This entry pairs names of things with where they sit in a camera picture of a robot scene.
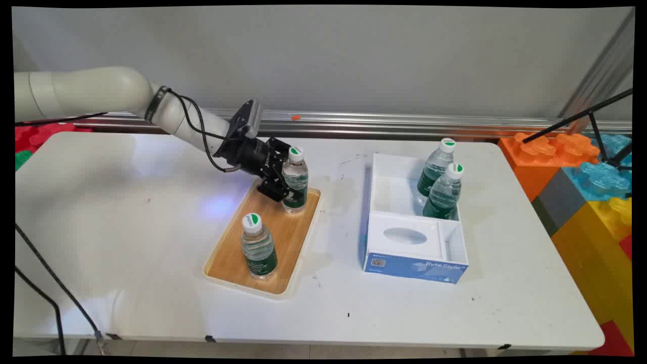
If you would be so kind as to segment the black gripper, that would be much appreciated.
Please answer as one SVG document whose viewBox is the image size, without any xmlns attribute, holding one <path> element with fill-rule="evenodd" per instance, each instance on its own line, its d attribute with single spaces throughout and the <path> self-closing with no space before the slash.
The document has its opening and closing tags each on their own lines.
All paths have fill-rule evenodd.
<svg viewBox="0 0 647 364">
<path fill-rule="evenodd" d="M 277 138 L 263 142 L 259 138 L 246 138 L 224 141 L 219 148 L 220 158 L 231 166 L 220 168 L 224 173 L 243 170 L 261 178 L 257 191 L 271 200 L 282 201 L 289 196 L 291 189 L 282 174 L 281 168 L 274 166 L 276 158 L 286 161 L 291 145 Z"/>
</svg>

